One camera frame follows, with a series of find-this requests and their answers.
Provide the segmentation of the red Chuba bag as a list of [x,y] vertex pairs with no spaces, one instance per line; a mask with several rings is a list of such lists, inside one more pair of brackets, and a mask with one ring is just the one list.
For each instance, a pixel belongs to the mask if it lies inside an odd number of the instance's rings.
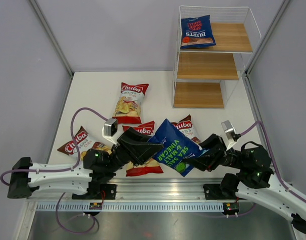
[[[125,132],[129,128],[133,128],[135,131],[150,136],[154,132],[155,121],[150,121],[147,123],[140,124],[138,126],[127,126],[123,125],[123,131]],[[161,174],[163,170],[159,163],[153,158],[149,159],[143,165],[135,166],[132,162],[129,162],[126,166],[126,177],[138,177],[146,174]]]
[[112,115],[118,124],[141,124],[141,105],[148,83],[131,85],[121,83],[120,96]]

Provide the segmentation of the blue Burts sea salt bag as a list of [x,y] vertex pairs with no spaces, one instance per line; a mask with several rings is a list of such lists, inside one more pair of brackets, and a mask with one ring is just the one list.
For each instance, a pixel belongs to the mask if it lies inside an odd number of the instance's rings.
[[193,166],[185,163],[184,160],[198,158],[207,152],[206,149],[180,132],[168,119],[163,121],[148,142],[163,145],[163,149],[153,158],[159,163],[176,170],[182,177],[193,170]]

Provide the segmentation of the blue Burts spicy chilli bag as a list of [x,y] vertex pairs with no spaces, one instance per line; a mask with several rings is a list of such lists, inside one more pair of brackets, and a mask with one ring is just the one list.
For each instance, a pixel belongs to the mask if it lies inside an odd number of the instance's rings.
[[181,49],[200,49],[215,45],[210,15],[181,19]]

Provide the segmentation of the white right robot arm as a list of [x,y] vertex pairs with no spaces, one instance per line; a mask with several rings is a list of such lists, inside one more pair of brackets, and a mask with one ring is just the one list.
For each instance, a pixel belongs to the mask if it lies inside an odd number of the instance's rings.
[[236,174],[226,173],[220,184],[205,184],[206,199],[252,201],[284,217],[296,230],[306,234],[306,195],[279,180],[277,171],[270,167],[272,158],[262,145],[254,143],[249,149],[242,145],[235,150],[233,146],[240,136],[212,134],[200,144],[204,154],[185,159],[200,171],[211,172],[218,166],[239,170]]

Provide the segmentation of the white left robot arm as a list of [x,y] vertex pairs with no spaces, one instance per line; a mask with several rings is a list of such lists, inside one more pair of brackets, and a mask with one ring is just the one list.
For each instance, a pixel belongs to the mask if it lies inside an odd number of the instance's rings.
[[143,165],[164,146],[129,128],[120,135],[111,153],[89,149],[83,161],[72,164],[38,164],[30,157],[20,158],[9,171],[9,199],[25,199],[33,193],[68,193],[74,199],[98,199],[102,185],[132,162]]

